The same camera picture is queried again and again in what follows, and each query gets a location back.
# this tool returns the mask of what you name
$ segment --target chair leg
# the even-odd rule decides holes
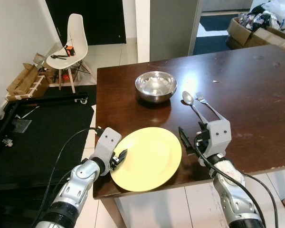
[[[94,74],[92,73],[91,69],[88,67],[88,65],[85,63],[85,61],[81,61],[82,66],[90,73],[90,75],[95,79],[95,81],[97,81],[96,77],[94,76]]]
[[[59,75],[59,90],[61,90],[61,69],[58,72]]]
[[[73,91],[73,94],[74,94],[75,93],[75,87],[74,87],[74,82],[73,82],[71,68],[68,67],[67,70],[68,70],[68,77],[70,78],[70,82],[71,82],[71,86],[72,86],[72,91]]]

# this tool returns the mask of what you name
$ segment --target black cord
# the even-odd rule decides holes
[[[67,145],[76,135],[80,134],[81,132],[85,132],[85,131],[89,131],[89,130],[94,130],[94,131],[97,132],[97,129],[94,128],[94,127],[85,128],[85,129],[83,129],[83,130],[81,130],[81,131],[79,131],[79,132],[73,134],[73,135],[66,141],[66,143],[63,145],[63,147],[61,148],[61,150],[60,150],[60,152],[59,152],[59,154],[58,154],[58,156],[57,156],[55,165],[54,165],[54,167],[53,167],[52,173],[51,173],[51,175],[50,175],[50,177],[49,177],[49,179],[48,179],[47,189],[46,189],[46,191],[45,191],[45,193],[44,193],[44,197],[43,197],[42,203],[41,203],[41,205],[40,205],[38,214],[37,214],[36,218],[34,219],[34,222],[32,223],[32,226],[31,226],[31,227],[34,228],[34,227],[37,225],[36,223],[37,223],[37,221],[38,221],[38,219],[39,219],[39,217],[40,217],[40,215],[41,215],[41,213],[42,213],[42,210],[43,210],[43,208],[44,208],[44,204],[45,204],[46,199],[47,199],[47,196],[48,196],[48,190],[49,190],[49,187],[50,187],[50,185],[51,185],[51,181],[52,181],[52,178],[53,178],[53,174],[54,174],[54,172],[55,172],[55,169],[56,169],[56,166],[57,166],[57,164],[58,164],[58,161],[59,161],[59,158],[60,158],[60,156],[61,156],[62,151],[64,150],[64,148],[66,147],[66,145]]]
[[[255,178],[253,176],[250,176],[249,174],[246,174],[246,173],[243,173],[243,175],[257,181],[259,184],[261,184],[265,189],[266,191],[268,192],[270,198],[271,198],[271,201],[272,201],[272,204],[274,205],[274,211],[275,211],[275,228],[278,228],[279,227],[279,223],[278,223],[278,216],[277,216],[277,209],[276,209],[276,202],[275,202],[275,199],[274,199],[274,196],[272,195],[272,193],[270,192],[269,188],[262,182],[260,181],[258,178]]]
[[[71,173],[72,170],[70,170],[69,172],[67,172],[65,175],[63,175],[62,178],[60,178],[60,180],[58,181],[58,183],[55,185],[54,190],[52,191],[51,197],[49,198],[50,202],[52,202],[54,200],[54,196],[55,196],[55,192],[57,191],[58,186],[60,185],[61,181]]]
[[[236,181],[235,179],[233,179],[232,177],[228,176],[227,174],[225,174],[224,172],[222,172],[221,170],[219,170],[217,167],[215,167],[213,164],[211,164],[208,159],[202,154],[202,152],[200,151],[199,147],[197,146],[197,137],[194,138],[194,146],[195,149],[197,151],[197,153],[199,154],[199,156],[204,160],[204,162],[210,166],[215,172],[219,173],[220,175],[222,175],[223,177],[227,178],[228,180],[230,180],[231,182],[235,183],[236,185],[238,185],[252,200],[252,202],[254,203],[254,205],[256,206],[256,209],[258,211],[258,213],[260,214],[261,220],[263,222],[264,228],[266,228],[266,224],[265,224],[265,219],[263,216],[263,213],[261,211],[260,206],[258,205],[257,201],[255,200],[255,198],[253,198],[253,196],[251,195],[251,193],[238,181]]]

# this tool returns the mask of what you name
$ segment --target spoon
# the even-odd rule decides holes
[[[184,100],[184,102],[188,105],[191,105],[191,107],[193,108],[193,110],[199,115],[201,121],[206,124],[208,123],[208,120],[206,120],[206,118],[199,112],[199,110],[197,110],[197,108],[193,105],[194,102],[194,98],[190,95],[190,93],[188,93],[187,91],[182,92],[182,99]]]

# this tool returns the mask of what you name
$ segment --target fork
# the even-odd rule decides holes
[[[196,96],[198,97],[198,101],[207,105],[221,120],[225,120],[225,117],[223,117],[221,114],[219,114],[214,108],[212,108],[211,105],[207,102],[207,100],[203,97],[203,95],[200,92],[196,93]]]

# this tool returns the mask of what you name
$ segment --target metal bowl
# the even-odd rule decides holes
[[[148,102],[161,103],[170,99],[175,93],[177,82],[175,78],[161,71],[146,72],[135,80],[136,91]]]

